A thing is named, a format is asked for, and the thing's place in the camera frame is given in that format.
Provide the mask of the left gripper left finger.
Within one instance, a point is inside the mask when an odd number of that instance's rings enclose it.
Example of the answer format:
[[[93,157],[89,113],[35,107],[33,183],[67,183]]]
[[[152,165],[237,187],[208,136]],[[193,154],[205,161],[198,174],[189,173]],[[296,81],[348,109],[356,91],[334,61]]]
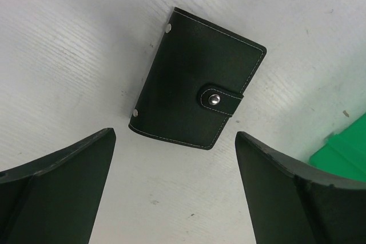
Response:
[[[116,134],[75,144],[1,172],[1,243],[89,243]]]

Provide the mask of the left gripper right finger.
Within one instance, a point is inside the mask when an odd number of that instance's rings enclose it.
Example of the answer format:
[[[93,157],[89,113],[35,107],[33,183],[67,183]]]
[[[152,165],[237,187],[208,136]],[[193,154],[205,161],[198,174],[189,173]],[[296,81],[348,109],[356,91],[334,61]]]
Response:
[[[365,243],[365,183],[327,173],[245,132],[237,162],[257,243]]]

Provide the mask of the black leather card holder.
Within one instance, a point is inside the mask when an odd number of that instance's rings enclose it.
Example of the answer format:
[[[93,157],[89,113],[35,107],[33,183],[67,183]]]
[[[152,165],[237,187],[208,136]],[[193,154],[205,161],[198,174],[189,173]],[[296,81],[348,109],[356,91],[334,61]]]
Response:
[[[210,150],[265,55],[264,46],[174,8],[129,128]]]

